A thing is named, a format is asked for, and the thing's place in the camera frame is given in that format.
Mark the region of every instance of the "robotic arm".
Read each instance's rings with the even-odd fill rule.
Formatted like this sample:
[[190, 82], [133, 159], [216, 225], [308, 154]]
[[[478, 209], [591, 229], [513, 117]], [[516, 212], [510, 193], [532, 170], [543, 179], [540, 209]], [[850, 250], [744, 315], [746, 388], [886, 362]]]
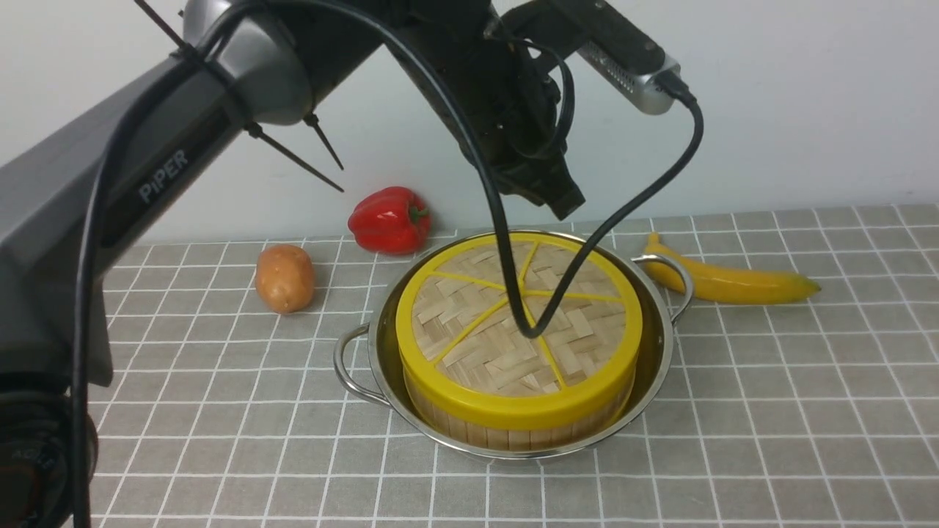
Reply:
[[[393, 28], [432, 67], [478, 149], [439, 91], [393, 48], [482, 172], [474, 161], [481, 150], [499, 193], [548, 206], [559, 219], [584, 203], [564, 161], [573, 92], [562, 94], [548, 76], [566, 68], [559, 60], [581, 54], [647, 114], [668, 111], [683, 86], [678, 65], [602, 0], [532, 0], [502, 17], [490, 0], [344, 4]], [[188, 46], [0, 168], [0, 494], [14, 499], [12, 509], [0, 508], [0, 525], [60, 525], [72, 510], [69, 482], [86, 482], [93, 472], [94, 429], [83, 440], [70, 436], [64, 396], [73, 368], [75, 275], [88, 199], [132, 103], [155, 84], [166, 87], [123, 138], [123, 161], [108, 182], [85, 366], [87, 380], [105, 386], [113, 368], [104, 273], [241, 132], [315, 120], [317, 106], [383, 43], [361, 21], [291, 0], [189, 0], [183, 27]], [[532, 57], [530, 48], [542, 53]], [[192, 60], [193, 50], [204, 60]], [[76, 442], [90, 446], [77, 464], [88, 475], [74, 472], [69, 446]]]

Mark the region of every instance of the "white wall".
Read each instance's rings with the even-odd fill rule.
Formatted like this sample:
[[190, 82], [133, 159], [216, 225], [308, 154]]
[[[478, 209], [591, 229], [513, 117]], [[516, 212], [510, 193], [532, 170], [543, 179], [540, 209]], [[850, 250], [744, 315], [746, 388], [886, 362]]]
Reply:
[[[153, 0], [176, 26], [183, 0]], [[518, 2], [496, 1], [504, 10]], [[637, 215], [939, 201], [935, 0], [612, 2], [683, 65], [706, 115], [684, 175]], [[130, 1], [0, 2], [0, 163], [171, 50]], [[574, 57], [577, 116], [568, 162], [606, 216], [665, 169], [691, 121], [640, 115]], [[269, 148], [240, 138], [147, 234], [220, 240], [345, 231], [366, 194], [403, 184], [447, 225], [486, 225], [476, 174], [382, 50], [322, 106], [339, 173], [305, 127], [273, 135], [330, 175], [339, 195]], [[214, 193], [226, 189], [225, 200]], [[516, 224], [552, 221], [508, 200]]]

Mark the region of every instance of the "yellow banana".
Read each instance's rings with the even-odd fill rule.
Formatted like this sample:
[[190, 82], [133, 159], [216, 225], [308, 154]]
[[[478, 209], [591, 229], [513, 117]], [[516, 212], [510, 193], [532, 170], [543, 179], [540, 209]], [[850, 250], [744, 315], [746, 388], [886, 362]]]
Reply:
[[[822, 290], [815, 281], [793, 272], [759, 272], [720, 268], [681, 256], [661, 243], [658, 233], [649, 235], [647, 255], [670, 256], [685, 267], [695, 281], [695, 297], [728, 304], [782, 304], [804, 301]], [[645, 264], [657, 283], [685, 293], [681, 277], [664, 264]]]

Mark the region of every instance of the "grid tablecloth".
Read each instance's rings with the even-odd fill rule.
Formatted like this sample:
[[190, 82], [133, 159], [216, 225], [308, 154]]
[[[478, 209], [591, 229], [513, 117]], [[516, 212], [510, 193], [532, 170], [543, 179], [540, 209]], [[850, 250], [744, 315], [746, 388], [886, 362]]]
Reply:
[[[629, 220], [604, 245], [635, 256], [652, 229], [686, 255], [795, 269], [823, 291], [695, 303], [647, 412], [596, 450], [522, 467], [438, 447], [335, 379], [336, 338], [408, 259], [348, 237], [287, 241], [312, 256], [318, 290], [280, 317], [252, 284], [258, 253], [281, 241], [132, 249], [105, 281], [116, 373], [91, 390], [95, 522], [939, 526], [939, 209]], [[374, 383], [364, 341], [353, 348], [353, 376]]]

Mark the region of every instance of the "metal bowl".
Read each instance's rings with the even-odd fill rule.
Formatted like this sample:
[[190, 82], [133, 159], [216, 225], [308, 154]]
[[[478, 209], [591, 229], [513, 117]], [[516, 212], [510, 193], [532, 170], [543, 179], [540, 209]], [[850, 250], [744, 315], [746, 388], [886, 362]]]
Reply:
[[[487, 234], [481, 234], [470, 238], [486, 235]], [[569, 235], [558, 233], [550, 233], [550, 235], [583, 243], [583, 240]], [[629, 401], [626, 403], [623, 416], [616, 423], [603, 430], [597, 431], [587, 438], [565, 445], [534, 451], [509, 451], [488, 449], [459, 442], [440, 433], [418, 416], [411, 404], [408, 390], [405, 388], [401, 355], [398, 350], [397, 336], [394, 331], [395, 311], [397, 310], [401, 293], [404, 291], [405, 286], [408, 284], [414, 272], [420, 269], [422, 265], [434, 255], [465, 240], [467, 239], [461, 239], [446, 244], [424, 254], [396, 283], [388, 287], [386, 297], [380, 305], [380, 309], [373, 315], [371, 322], [355, 328], [339, 338], [333, 353], [333, 366], [336, 375], [339, 377], [339, 381], [346, 389], [360, 399], [391, 407], [400, 414], [402, 418], [414, 426], [414, 428], [433, 441], [456, 451], [487, 460], [534, 460], [562, 457], [583, 449], [595, 447], [598, 443], [609, 438], [635, 420], [658, 393], [659, 389], [662, 387], [662, 382], [665, 380], [665, 376], [669, 372], [672, 349], [674, 347], [673, 326], [690, 304], [694, 296], [694, 284], [688, 272], [680, 264], [666, 256], [643, 255], [637, 256], [633, 258], [632, 261], [627, 262], [599, 247], [596, 248], [595, 251], [613, 262], [629, 279], [629, 282], [639, 295], [639, 304], [642, 309], [642, 338], [639, 341], [636, 382], [632, 394], [629, 397]], [[652, 280], [639, 269], [638, 264], [647, 262], [657, 262], [673, 268], [681, 275], [682, 280], [685, 282], [685, 297], [678, 310], [672, 315], [669, 315], [665, 302], [655, 288]], [[368, 334], [369, 363], [372, 367], [372, 374], [375, 376], [375, 381], [380, 392], [375, 392], [359, 385], [352, 379], [344, 365], [344, 355], [348, 343], [356, 337], [365, 334]]]

